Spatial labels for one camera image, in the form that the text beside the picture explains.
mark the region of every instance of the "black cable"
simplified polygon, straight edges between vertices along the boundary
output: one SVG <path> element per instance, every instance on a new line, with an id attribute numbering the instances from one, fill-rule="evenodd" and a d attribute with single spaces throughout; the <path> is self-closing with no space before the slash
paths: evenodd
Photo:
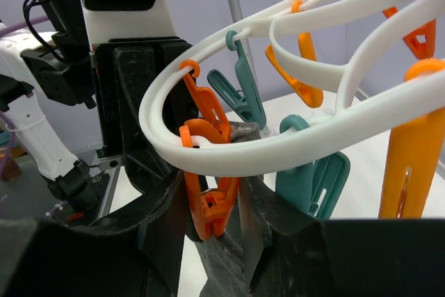
<path id="1" fill-rule="evenodd" d="M 31 9 L 35 6 L 39 6 L 42 5 L 44 3 L 47 3 L 50 0 L 25 0 L 23 3 L 23 16 L 26 22 L 26 25 L 29 28 L 29 31 L 31 32 L 31 34 L 33 34 L 33 36 L 35 37 L 35 39 L 37 41 L 40 42 L 40 44 L 45 47 L 49 53 L 55 58 L 57 59 L 59 62 L 66 64 L 66 65 L 83 65 L 86 62 L 90 61 L 90 57 L 86 56 L 85 58 L 82 58 L 78 61 L 68 61 L 66 59 L 64 59 L 63 57 L 60 57 L 57 53 L 56 50 L 53 49 L 51 47 L 51 45 L 49 45 L 47 43 L 47 41 L 43 40 L 43 38 L 40 37 L 40 35 L 38 34 L 38 32 L 34 29 L 33 24 L 31 23 L 31 19 L 30 19 L 30 14 L 31 14 Z"/>

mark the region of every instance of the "orange clothespin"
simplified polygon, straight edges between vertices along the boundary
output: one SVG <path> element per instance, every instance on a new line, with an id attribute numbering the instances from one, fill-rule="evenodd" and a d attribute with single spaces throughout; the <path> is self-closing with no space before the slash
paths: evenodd
<path id="1" fill-rule="evenodd" d="M 212 143 L 228 143 L 205 120 L 189 120 L 186 125 L 179 128 L 179 133 L 184 147 L 193 147 L 192 135 L 206 137 Z M 210 238 L 212 234 L 221 236 L 238 195 L 239 178 L 221 177 L 217 189 L 201 192 L 200 181 L 196 174 L 184 172 L 184 176 L 188 203 L 197 234 L 201 240 Z"/>
<path id="2" fill-rule="evenodd" d="M 292 13 L 297 13 L 298 8 L 302 4 L 301 0 L 295 0 L 292 4 Z M 300 54 L 303 58 L 316 61 L 316 54 L 314 49 L 314 43 L 312 42 L 311 33 L 302 33 L 298 36 L 298 47 L 300 48 Z M 289 76 L 284 69 L 278 64 L 275 54 L 273 53 L 272 45 L 268 45 L 266 49 L 266 57 L 283 79 L 292 87 L 295 93 L 298 94 L 300 99 L 309 107 L 317 108 L 323 103 L 323 91 L 306 85 L 297 79 Z"/>
<path id="3" fill-rule="evenodd" d="M 193 69 L 193 74 L 188 73 L 183 79 L 202 117 L 218 130 L 226 143 L 230 142 L 232 128 L 214 91 L 208 87 L 197 87 L 193 80 L 193 78 L 198 78 L 201 73 L 200 65 L 192 59 L 187 59 L 181 64 L 180 68 L 184 69 L 187 66 Z"/>
<path id="4" fill-rule="evenodd" d="M 388 19 L 397 12 L 397 8 L 391 7 L 384 10 L 383 14 Z M 422 35 L 425 36 L 425 42 L 419 42 L 418 36 Z M 436 48 L 436 20 L 430 21 L 406 35 L 403 42 L 417 59 L 432 58 Z"/>
<path id="5" fill-rule="evenodd" d="M 408 70 L 405 81 L 443 69 L 444 61 L 419 61 Z M 379 218 L 422 216 L 444 137 L 445 108 L 391 130 Z"/>

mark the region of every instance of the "brown object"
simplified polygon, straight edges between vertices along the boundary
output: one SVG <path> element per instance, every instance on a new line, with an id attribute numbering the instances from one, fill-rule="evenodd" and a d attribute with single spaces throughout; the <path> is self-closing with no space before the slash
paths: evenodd
<path id="1" fill-rule="evenodd" d="M 0 148 L 0 161 L 2 159 L 5 159 L 6 154 L 6 148 Z M 15 179 L 16 177 L 19 177 L 22 175 L 22 169 L 17 164 L 17 162 L 14 160 L 12 156 L 9 156 L 5 169 L 3 170 L 2 174 L 0 175 L 0 180 L 3 182 L 11 181 L 12 179 Z"/>

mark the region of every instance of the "wall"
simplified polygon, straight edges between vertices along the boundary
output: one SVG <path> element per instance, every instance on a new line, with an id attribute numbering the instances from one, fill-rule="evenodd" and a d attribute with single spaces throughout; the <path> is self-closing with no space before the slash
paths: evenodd
<path id="1" fill-rule="evenodd" d="M 364 19 L 346 25 L 346 61 L 354 54 L 363 40 L 385 21 L 382 13 L 376 13 Z M 445 57 L 445 17 L 437 20 L 437 44 L 435 57 Z M 402 40 L 396 43 L 373 67 L 363 80 L 360 88 L 369 96 L 376 95 L 403 82 L 403 77 L 410 66 L 417 62 Z M 442 150 L 441 161 L 445 161 Z"/>
<path id="2" fill-rule="evenodd" d="M 243 14 L 251 15 L 259 10 L 273 5 L 281 0 L 241 0 Z M 195 44 L 211 33 L 232 23 L 227 0 L 168 0 L 172 18 L 178 36 Z M 0 18 L 6 24 L 22 21 L 23 0 L 0 0 Z M 35 9 L 33 15 L 42 14 Z M 49 24 L 38 26 L 39 31 L 51 29 Z M 314 42 L 318 59 L 328 63 L 343 63 L 345 51 L 345 27 L 330 29 L 329 32 L 315 32 Z M 272 68 L 264 56 L 268 45 L 267 39 L 251 40 L 254 64 L 259 80 L 259 89 L 263 100 L 272 99 L 291 93 L 281 77 Z M 284 43 L 289 50 L 298 50 L 296 39 Z M 235 83 L 234 63 L 236 56 L 230 51 L 221 52 L 203 64 L 203 74 L 211 68 L 218 68 L 232 83 Z M 207 84 L 206 75 L 202 75 L 199 83 Z M 67 107 L 51 102 L 44 96 L 39 96 L 42 110 L 48 120 L 71 150 L 81 150 L 87 144 L 100 141 L 100 128 L 96 110 L 89 111 L 84 106 Z"/>

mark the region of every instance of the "metal pole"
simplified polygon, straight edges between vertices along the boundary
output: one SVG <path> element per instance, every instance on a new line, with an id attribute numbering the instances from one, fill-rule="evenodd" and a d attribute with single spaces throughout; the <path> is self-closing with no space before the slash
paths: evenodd
<path id="1" fill-rule="evenodd" d="M 237 22 L 243 19 L 243 12 L 241 11 L 241 4 L 239 0 L 228 0 L 229 7 L 230 7 L 230 13 L 232 14 L 232 20 L 233 22 Z M 252 52 L 250 51 L 250 44 L 248 39 L 243 39 L 241 41 L 244 46 L 244 52 L 245 56 L 247 57 L 250 68 L 252 69 L 253 77 L 255 79 L 255 83 L 258 85 L 258 79 L 257 79 L 257 73 L 255 72 L 255 67 L 253 63 L 253 57 Z"/>

